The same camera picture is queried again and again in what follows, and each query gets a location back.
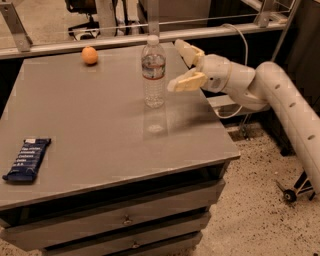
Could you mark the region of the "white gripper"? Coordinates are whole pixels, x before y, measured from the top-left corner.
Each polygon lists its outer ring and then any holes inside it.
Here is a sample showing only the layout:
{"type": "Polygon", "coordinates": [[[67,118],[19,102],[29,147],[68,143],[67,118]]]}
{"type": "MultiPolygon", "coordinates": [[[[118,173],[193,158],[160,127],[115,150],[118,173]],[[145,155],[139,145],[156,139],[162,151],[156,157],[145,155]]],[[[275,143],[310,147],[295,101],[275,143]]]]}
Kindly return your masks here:
{"type": "MultiPolygon", "coordinates": [[[[177,39],[174,45],[188,67],[196,66],[200,58],[204,56],[203,50],[184,40],[177,39]]],[[[206,55],[202,59],[200,71],[184,74],[171,80],[167,90],[169,92],[184,92],[195,91],[202,87],[209,92],[221,92],[230,77],[231,62],[227,58],[215,54],[206,55]]]]}

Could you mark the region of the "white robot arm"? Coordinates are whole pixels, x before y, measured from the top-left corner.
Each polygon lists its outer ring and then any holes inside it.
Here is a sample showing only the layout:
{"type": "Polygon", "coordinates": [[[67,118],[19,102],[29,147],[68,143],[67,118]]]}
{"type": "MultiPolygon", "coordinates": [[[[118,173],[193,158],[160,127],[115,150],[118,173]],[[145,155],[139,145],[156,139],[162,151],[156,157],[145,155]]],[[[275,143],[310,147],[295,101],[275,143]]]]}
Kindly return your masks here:
{"type": "Polygon", "coordinates": [[[174,43],[189,70],[171,80],[171,92],[206,91],[227,94],[247,109],[270,106],[278,117],[314,192],[320,193],[320,118],[283,69],[264,62],[253,69],[201,49],[183,40],[174,43]]]}

